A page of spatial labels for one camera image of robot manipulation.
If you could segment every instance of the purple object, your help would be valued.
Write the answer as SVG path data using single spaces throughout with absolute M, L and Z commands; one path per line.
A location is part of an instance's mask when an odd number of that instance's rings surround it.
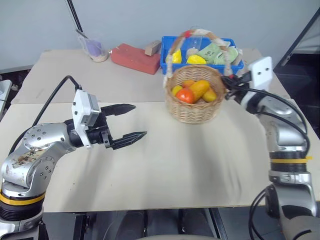
M 88 38 L 83 40 L 85 42 L 85 48 L 91 56 L 98 57 L 103 54 L 100 42 Z

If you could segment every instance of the small wooden block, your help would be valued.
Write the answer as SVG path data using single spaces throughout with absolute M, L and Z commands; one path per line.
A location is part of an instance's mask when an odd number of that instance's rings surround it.
M 161 41 L 159 40 L 153 41 L 145 47 L 144 54 L 148 56 L 152 56 L 160 49 L 160 46 L 161 46 Z

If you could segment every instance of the yellow lemon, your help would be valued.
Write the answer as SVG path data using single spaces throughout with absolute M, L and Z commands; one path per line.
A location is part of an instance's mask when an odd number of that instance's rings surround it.
M 207 64 L 206 60 L 198 55 L 191 55 L 186 61 L 187 64 Z
M 172 63 L 180 64 L 181 62 L 182 62 L 182 56 L 181 56 L 181 50 L 179 49 L 178 51 L 172 54 Z
M 202 99 L 205 100 L 207 103 L 209 102 L 213 102 L 214 100 L 217 99 L 217 94 L 216 92 L 210 87 L 208 89 L 208 91 L 206 91 L 203 96 Z
M 176 96 L 177 92 L 179 92 L 182 89 L 182 86 L 175 86 L 174 88 L 172 88 L 171 93 L 173 96 Z

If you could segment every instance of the white mounting bracket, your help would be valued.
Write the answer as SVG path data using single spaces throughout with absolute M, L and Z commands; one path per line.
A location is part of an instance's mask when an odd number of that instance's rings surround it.
M 269 85 L 273 78 L 272 58 L 266 56 L 248 65 L 251 71 L 250 88 L 257 90 L 269 90 Z M 255 92 L 248 92 L 242 99 L 241 105 L 247 109 L 248 101 L 255 95 Z
M 79 135 L 83 145 L 88 149 L 92 148 L 86 130 L 95 124 L 99 113 L 101 113 L 96 96 L 78 89 L 71 109 L 74 130 Z
M 0 116 L 5 108 L 11 85 L 12 82 L 10 80 L 0 81 Z

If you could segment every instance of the yellow fruit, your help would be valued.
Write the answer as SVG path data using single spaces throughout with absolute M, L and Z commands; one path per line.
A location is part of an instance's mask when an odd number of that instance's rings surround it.
M 207 80 L 199 80 L 192 84 L 189 89 L 194 94 L 194 102 L 198 101 L 209 88 L 210 83 Z
M 173 96 L 176 96 L 177 92 L 179 92 L 182 89 L 182 86 L 175 86 L 174 88 L 172 88 L 171 93 Z
M 213 102 L 214 100 L 217 99 L 217 94 L 216 92 L 210 87 L 208 89 L 208 91 L 206 91 L 203 96 L 202 99 L 205 100 L 207 103 L 209 102 Z
M 186 61 L 187 64 L 207 64 L 206 60 L 198 55 L 191 55 Z
M 182 87 L 184 88 L 189 88 L 192 84 L 194 84 L 196 81 L 193 81 L 191 79 L 189 80 L 185 80 L 183 83 L 182 83 Z
M 174 52 L 172 54 L 172 63 L 173 64 L 180 64 L 182 62 L 181 50 Z

